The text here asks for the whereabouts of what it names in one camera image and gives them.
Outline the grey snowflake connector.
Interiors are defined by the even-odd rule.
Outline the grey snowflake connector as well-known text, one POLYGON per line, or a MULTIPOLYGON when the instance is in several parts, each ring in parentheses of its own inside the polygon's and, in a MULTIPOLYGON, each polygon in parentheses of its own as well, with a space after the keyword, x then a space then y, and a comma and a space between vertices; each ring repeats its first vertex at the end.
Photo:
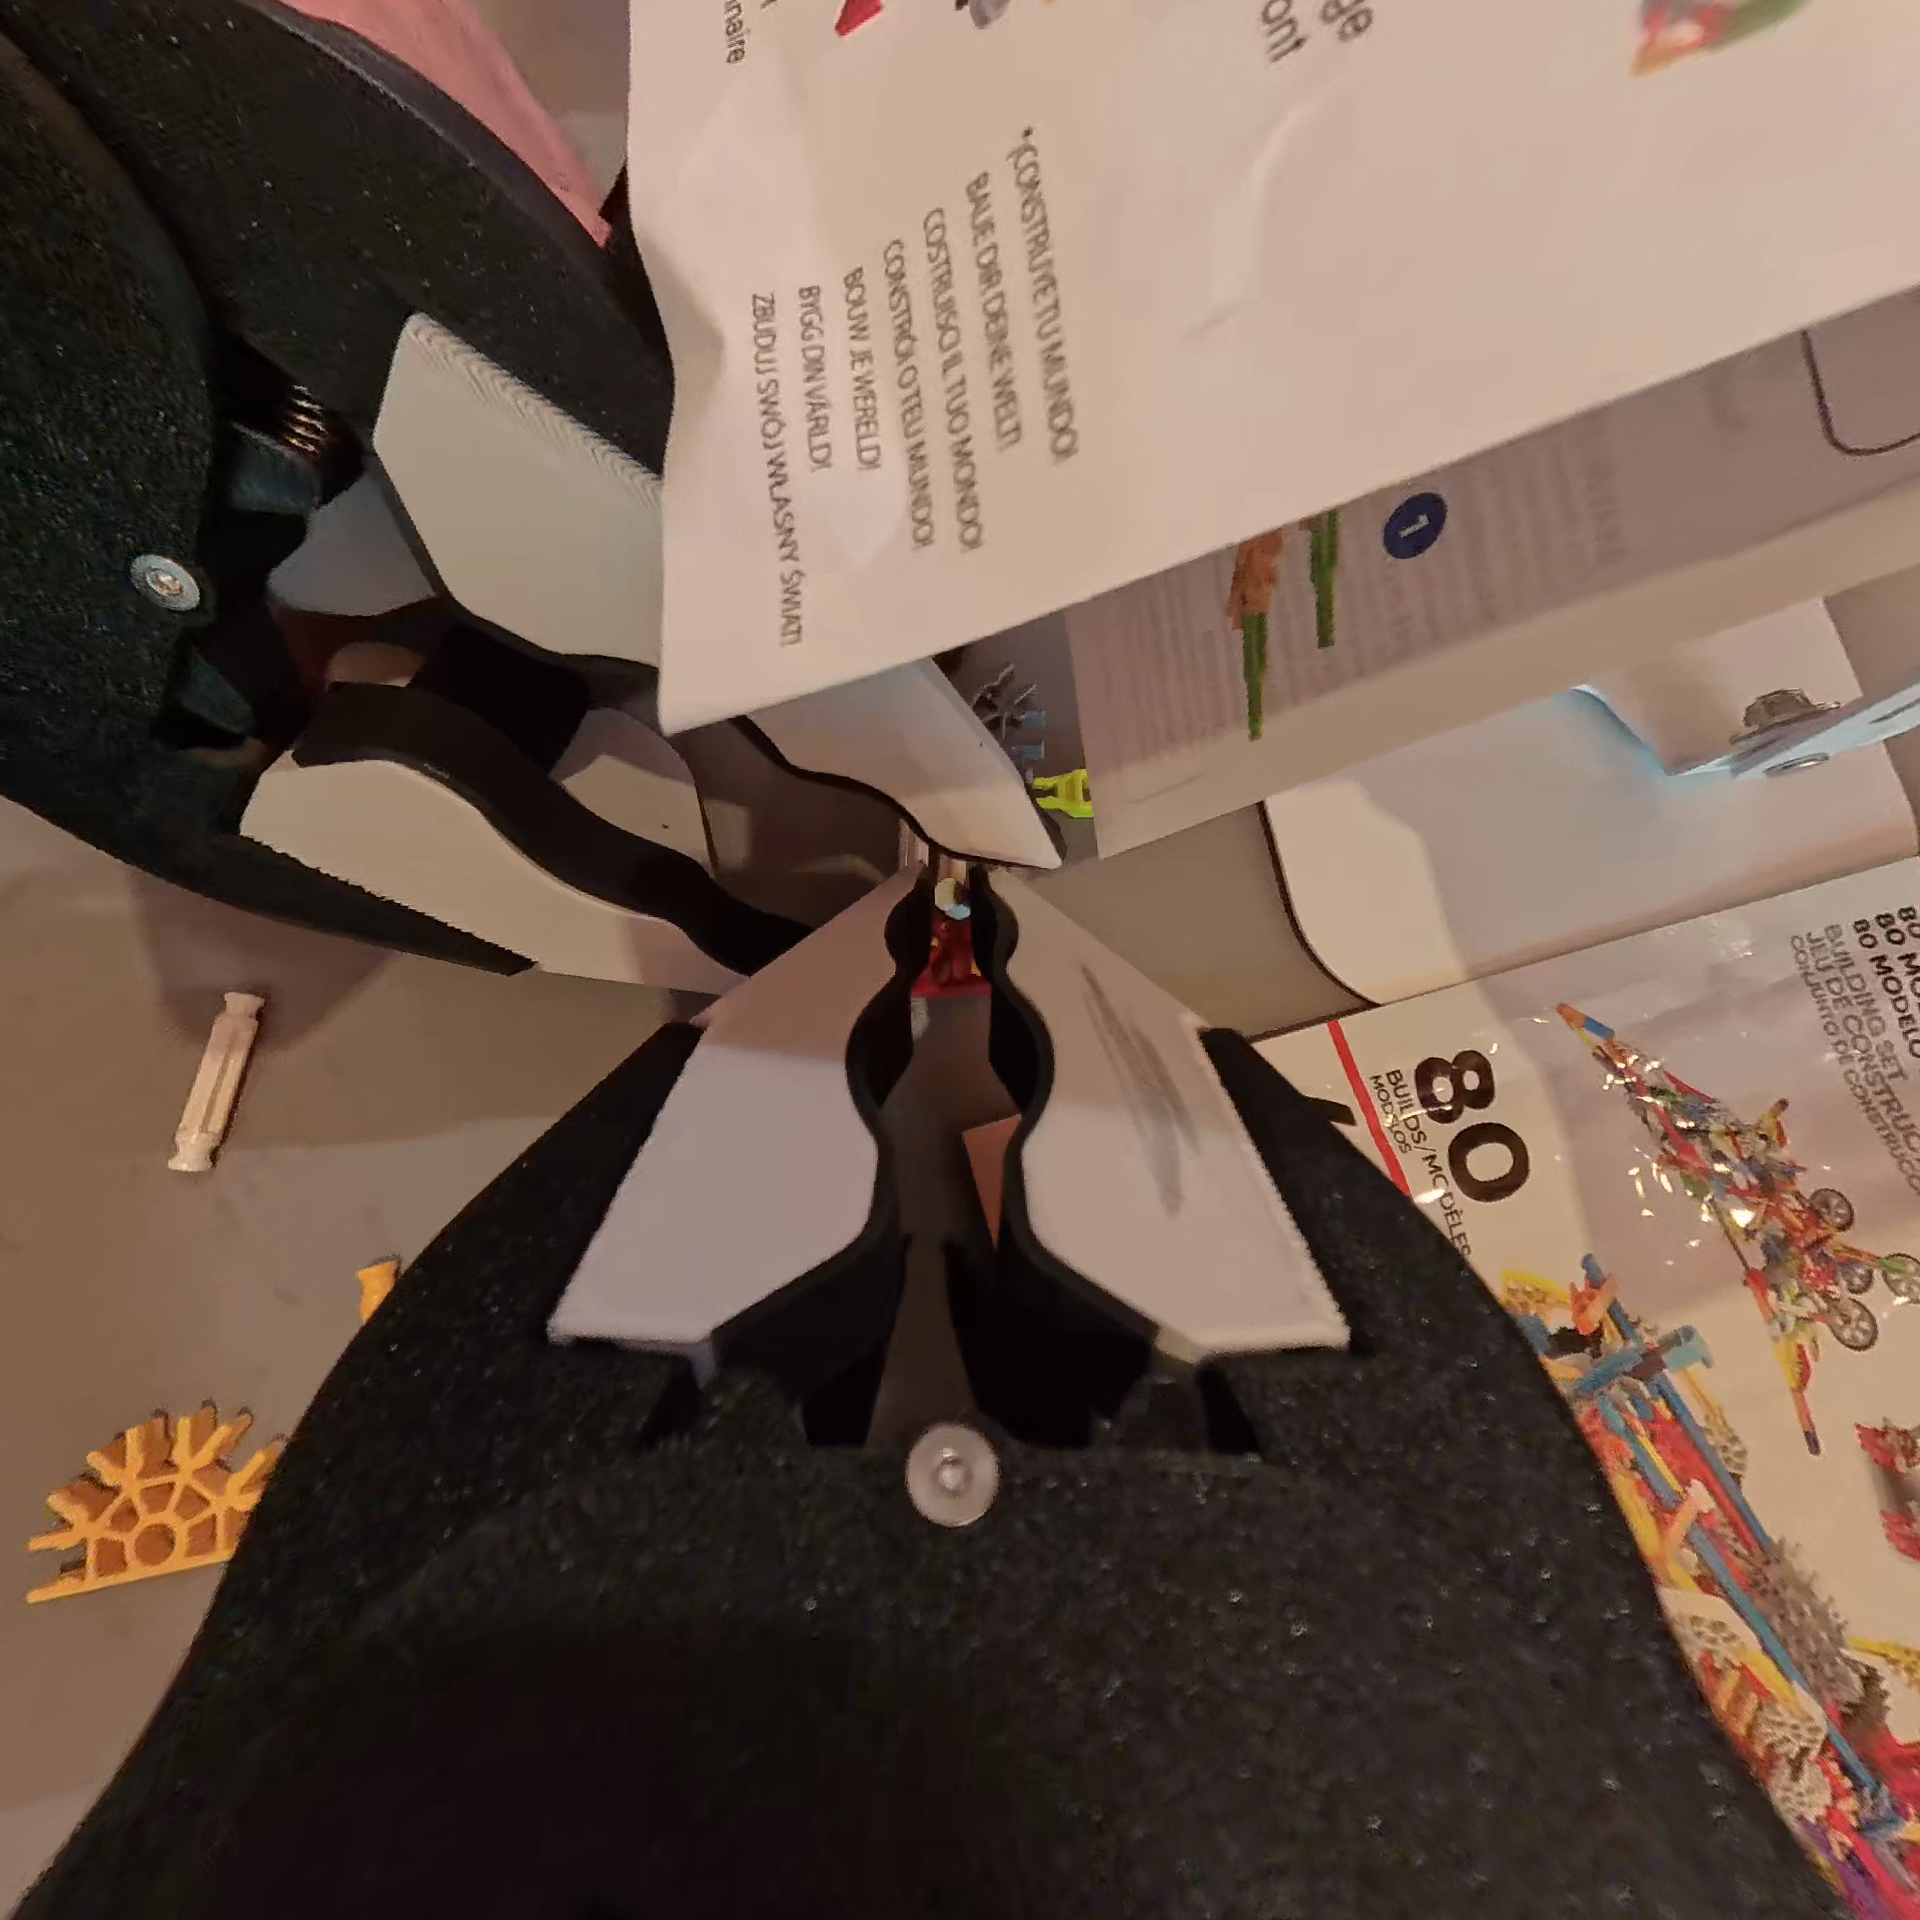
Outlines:
POLYGON ((981 682, 972 698, 973 719, 992 734, 1027 786, 1045 772, 1046 755, 1046 714, 1035 699, 1038 686, 1021 682, 1012 663, 981 682))

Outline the yellow half-round connector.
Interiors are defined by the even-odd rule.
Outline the yellow half-round connector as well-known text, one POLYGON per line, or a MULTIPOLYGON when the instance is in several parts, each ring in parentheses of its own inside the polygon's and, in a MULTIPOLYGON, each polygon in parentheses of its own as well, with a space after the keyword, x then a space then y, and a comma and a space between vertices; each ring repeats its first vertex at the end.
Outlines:
POLYGON ((54 1571, 28 1606, 88 1598, 233 1561, 281 1463, 283 1439, 242 1452, 246 1410, 216 1404, 158 1410, 88 1452, 80 1475, 41 1503, 46 1527, 28 1553, 54 1571))

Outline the red corner connector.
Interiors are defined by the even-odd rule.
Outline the red corner connector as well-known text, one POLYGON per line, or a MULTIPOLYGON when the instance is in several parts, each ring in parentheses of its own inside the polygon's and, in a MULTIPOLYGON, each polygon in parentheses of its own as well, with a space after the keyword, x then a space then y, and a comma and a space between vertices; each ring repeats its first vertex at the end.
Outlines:
POLYGON ((992 994, 992 983, 982 976, 972 935, 972 915, 961 916, 947 913, 942 905, 932 908, 928 959, 914 987, 914 1002, 970 1002, 992 994))

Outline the colourful construction toy bag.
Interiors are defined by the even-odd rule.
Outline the colourful construction toy bag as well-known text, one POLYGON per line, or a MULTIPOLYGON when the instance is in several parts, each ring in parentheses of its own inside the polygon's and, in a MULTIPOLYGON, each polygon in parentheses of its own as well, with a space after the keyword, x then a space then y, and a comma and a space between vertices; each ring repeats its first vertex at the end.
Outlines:
POLYGON ((1262 1041, 1572 1409, 1851 1916, 1916 1916, 1916 857, 1262 1041))

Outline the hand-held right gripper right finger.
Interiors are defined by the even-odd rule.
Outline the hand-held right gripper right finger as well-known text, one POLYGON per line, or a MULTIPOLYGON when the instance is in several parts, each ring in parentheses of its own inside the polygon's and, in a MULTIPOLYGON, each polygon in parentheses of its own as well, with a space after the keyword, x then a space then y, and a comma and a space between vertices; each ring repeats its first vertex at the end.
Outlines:
POLYGON ((1011 874, 973 881, 972 943, 1017 1116, 1012 1247, 1184 1360, 1345 1351, 1347 1316, 1202 1017, 1011 874))

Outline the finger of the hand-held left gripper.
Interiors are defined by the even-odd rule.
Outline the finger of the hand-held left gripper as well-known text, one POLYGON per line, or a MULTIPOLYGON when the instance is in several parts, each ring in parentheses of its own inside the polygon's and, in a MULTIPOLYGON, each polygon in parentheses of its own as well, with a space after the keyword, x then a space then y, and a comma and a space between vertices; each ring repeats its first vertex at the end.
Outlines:
POLYGON ((810 935, 715 875, 705 801, 658 731, 532 660, 337 680, 242 832, 553 976, 723 994, 810 935))
MULTIPOLYGON (((442 322, 400 328, 373 462, 425 571, 469 617, 550 656, 658 665, 660 486, 442 322)), ((932 660, 737 723, 801 777, 892 803, 953 857, 1051 874, 1041 808, 932 660)))

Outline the person's left hand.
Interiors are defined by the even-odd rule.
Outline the person's left hand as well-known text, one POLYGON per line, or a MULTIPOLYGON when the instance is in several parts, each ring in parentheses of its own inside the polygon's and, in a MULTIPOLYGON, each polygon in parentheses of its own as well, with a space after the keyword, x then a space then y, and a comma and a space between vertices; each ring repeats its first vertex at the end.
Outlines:
POLYGON ((292 3, 292 12, 340 28, 445 94, 542 180, 596 248, 611 233, 585 156, 522 74, 509 46, 469 3, 292 3))

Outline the instruction sheet with model pictures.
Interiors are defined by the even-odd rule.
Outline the instruction sheet with model pictures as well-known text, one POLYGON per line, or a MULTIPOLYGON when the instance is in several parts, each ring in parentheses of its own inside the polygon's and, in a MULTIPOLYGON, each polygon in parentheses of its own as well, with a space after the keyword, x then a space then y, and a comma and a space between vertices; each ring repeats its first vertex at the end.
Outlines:
POLYGON ((1067 610, 1916 291, 1916 4, 630 4, 658 711, 1067 610))

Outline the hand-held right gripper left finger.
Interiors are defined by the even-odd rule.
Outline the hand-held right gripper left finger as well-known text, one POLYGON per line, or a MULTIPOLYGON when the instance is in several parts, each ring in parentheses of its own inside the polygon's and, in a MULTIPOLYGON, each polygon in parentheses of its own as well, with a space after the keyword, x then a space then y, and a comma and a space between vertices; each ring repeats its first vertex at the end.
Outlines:
POLYGON ((881 1219, 913 1051, 923 874, 899 872, 718 999, 546 1334, 718 1354, 881 1219))

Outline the short white toy rod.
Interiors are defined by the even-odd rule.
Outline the short white toy rod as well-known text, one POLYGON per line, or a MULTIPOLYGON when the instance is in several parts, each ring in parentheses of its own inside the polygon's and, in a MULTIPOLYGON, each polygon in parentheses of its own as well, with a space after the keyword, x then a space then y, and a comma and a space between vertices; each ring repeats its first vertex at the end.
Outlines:
POLYGON ((171 1172, 213 1170, 232 1132, 265 1004, 253 992, 229 992, 213 1017, 168 1160, 171 1172))

